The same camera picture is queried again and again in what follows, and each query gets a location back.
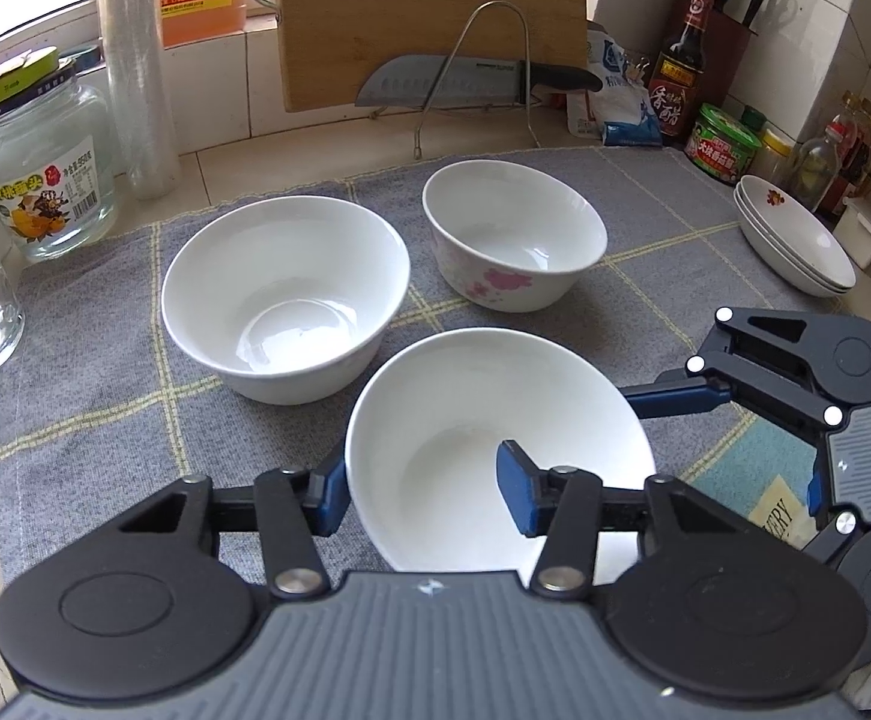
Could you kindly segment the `large white fruit plate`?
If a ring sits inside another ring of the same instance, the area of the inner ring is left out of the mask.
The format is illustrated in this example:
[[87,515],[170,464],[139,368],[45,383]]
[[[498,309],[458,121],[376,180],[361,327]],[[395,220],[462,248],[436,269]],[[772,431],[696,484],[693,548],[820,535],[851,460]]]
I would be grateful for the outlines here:
[[756,227],[813,277],[839,293],[857,282],[855,268],[842,245],[821,221],[785,190],[758,176],[743,176],[735,187],[741,210]]

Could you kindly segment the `white floral bowl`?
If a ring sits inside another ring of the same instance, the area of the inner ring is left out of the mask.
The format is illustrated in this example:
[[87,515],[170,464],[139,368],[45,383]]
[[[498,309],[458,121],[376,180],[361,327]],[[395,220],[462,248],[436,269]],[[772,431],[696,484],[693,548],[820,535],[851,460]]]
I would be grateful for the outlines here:
[[438,169],[422,188],[422,210],[448,286],[497,312],[546,309],[607,250],[601,216],[575,188],[508,161]]

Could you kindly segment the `oval white plate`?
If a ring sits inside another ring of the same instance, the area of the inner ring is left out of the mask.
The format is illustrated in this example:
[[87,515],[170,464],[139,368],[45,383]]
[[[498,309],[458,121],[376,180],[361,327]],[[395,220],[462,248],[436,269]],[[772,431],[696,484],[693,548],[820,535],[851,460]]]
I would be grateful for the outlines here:
[[787,281],[790,286],[797,288],[801,293],[813,296],[813,298],[837,298],[844,296],[845,289],[833,288],[824,284],[818,278],[813,277],[811,273],[788,259],[787,255],[782,254],[782,250],[772,244],[769,239],[762,234],[755,226],[748,211],[744,210],[740,200],[733,199],[737,207],[738,223],[740,223],[741,232],[744,239],[748,241],[759,258],[771,268],[774,273],[783,281]]

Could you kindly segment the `white plastic container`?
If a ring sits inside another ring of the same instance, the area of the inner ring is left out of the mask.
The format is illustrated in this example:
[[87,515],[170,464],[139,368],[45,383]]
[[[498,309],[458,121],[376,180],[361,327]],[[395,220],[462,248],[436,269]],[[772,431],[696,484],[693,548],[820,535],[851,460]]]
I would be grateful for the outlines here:
[[871,265],[871,210],[865,203],[847,199],[834,227],[834,238],[860,270]]

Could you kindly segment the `clear glass bottle red cap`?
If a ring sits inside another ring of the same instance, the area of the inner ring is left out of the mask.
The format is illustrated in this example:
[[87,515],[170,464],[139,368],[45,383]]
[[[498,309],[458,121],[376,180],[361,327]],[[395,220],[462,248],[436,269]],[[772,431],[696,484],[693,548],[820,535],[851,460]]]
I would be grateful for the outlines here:
[[840,171],[839,147],[844,137],[844,127],[829,122],[819,137],[806,140],[798,150],[785,190],[810,211],[818,208]]

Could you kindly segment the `yellow lid spice jar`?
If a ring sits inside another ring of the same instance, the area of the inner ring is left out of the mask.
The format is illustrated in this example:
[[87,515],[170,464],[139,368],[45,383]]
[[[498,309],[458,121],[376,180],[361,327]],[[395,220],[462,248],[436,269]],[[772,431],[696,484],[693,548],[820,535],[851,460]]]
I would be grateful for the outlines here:
[[773,125],[766,124],[759,133],[759,143],[761,146],[749,166],[749,174],[771,184],[782,185],[790,171],[790,161],[795,151],[794,140]]

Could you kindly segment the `green lid sauce jar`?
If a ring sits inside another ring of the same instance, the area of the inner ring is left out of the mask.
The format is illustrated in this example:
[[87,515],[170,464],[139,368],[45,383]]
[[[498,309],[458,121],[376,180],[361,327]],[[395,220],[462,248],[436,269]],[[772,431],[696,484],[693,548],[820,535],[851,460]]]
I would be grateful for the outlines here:
[[684,154],[694,166],[724,184],[735,185],[761,148],[761,140],[720,107],[704,103],[692,125]]

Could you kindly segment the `green lid small jar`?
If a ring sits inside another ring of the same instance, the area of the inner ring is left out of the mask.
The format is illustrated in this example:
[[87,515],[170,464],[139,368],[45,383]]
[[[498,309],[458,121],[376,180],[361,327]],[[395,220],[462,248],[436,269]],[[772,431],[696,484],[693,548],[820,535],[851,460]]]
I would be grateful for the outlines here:
[[761,133],[766,125],[767,117],[753,106],[744,106],[740,122],[753,133]]

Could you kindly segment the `white blue salt bag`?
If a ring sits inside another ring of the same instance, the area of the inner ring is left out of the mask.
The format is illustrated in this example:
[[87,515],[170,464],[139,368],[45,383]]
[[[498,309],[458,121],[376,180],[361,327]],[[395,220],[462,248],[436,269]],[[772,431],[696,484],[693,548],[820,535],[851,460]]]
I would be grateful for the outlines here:
[[568,132],[598,138],[604,146],[660,146],[662,132],[648,93],[613,37],[601,25],[586,25],[586,68],[603,83],[600,91],[568,93]]

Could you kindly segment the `dark vinegar bottle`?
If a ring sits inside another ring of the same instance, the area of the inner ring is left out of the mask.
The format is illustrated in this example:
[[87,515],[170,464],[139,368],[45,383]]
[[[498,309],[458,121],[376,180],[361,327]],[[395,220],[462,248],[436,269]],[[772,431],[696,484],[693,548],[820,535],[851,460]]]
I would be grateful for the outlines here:
[[648,101],[665,140],[681,137],[705,68],[704,37],[714,0],[687,0],[683,31],[660,50],[648,83]]

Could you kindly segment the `metal binder clips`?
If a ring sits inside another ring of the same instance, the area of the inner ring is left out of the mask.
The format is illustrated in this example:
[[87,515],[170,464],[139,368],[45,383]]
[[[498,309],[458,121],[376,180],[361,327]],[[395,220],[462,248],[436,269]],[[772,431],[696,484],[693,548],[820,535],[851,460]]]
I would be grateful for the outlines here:
[[629,54],[625,59],[625,76],[632,85],[645,85],[652,70],[652,57],[645,54]]

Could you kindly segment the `dark red knife block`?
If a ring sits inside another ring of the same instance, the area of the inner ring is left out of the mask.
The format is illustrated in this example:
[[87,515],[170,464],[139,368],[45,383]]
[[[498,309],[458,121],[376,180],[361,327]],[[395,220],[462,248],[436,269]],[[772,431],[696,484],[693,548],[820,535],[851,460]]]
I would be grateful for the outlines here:
[[749,39],[755,34],[753,21],[764,4],[764,0],[749,0],[741,20],[726,15],[723,9],[728,0],[715,0],[710,13],[709,25],[702,39],[705,55],[705,70],[699,82],[696,103],[710,103],[721,106],[725,103],[743,55],[748,49]]

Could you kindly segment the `glass jar with label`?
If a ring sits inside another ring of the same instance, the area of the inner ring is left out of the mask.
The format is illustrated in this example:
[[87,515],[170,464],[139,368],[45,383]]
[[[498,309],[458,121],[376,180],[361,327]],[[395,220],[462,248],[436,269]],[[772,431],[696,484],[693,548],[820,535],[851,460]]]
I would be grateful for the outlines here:
[[0,65],[0,220],[31,263],[103,238],[116,220],[110,110],[54,46]]

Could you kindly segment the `bamboo cutting board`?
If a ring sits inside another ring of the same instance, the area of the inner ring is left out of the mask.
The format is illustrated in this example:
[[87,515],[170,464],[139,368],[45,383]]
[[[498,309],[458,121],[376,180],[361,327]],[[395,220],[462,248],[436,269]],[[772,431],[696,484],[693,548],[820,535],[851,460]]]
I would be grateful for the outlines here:
[[277,0],[291,112],[355,101],[398,55],[450,54],[586,64],[586,0]]

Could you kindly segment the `black handled kitchen knife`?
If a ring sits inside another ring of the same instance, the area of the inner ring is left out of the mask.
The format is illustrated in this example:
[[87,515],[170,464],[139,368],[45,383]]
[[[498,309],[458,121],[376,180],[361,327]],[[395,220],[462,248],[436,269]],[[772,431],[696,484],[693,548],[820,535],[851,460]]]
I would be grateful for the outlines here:
[[[446,55],[399,55],[380,65],[357,93],[357,107],[414,107],[426,104]],[[525,60],[456,57],[433,96],[433,105],[447,107],[523,104],[526,92],[545,86],[561,93],[598,93],[603,82],[590,70]]]

